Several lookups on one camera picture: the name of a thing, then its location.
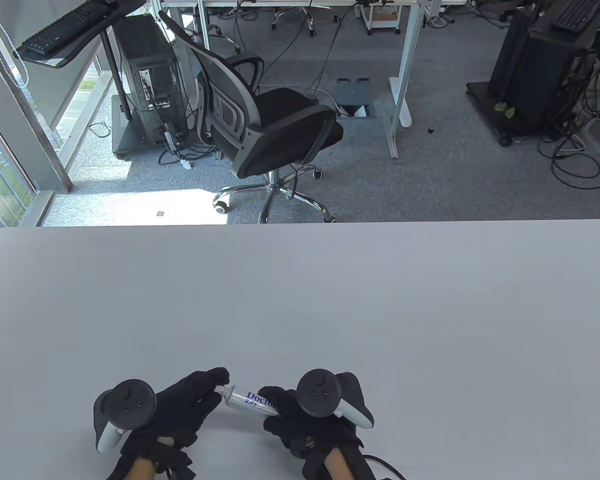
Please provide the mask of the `person's right hand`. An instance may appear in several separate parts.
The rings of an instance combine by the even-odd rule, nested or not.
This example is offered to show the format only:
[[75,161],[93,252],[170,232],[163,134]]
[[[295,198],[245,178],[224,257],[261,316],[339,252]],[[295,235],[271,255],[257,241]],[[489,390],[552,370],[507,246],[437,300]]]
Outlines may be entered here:
[[343,417],[330,414],[313,417],[300,407],[295,390],[264,386],[258,394],[268,400],[278,415],[263,421],[263,429],[278,437],[295,457],[302,458],[313,470],[325,464],[334,450],[361,449],[355,426]]

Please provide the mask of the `person's left hand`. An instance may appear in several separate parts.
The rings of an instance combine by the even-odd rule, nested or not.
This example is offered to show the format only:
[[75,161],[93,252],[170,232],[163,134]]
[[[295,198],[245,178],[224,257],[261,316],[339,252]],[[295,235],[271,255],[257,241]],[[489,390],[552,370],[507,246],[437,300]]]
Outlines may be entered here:
[[121,448],[122,457],[152,461],[160,472],[189,466],[184,449],[197,441],[204,421],[222,402],[216,387],[227,386],[229,381],[229,371],[218,366],[194,371],[159,392],[152,419],[131,431]]

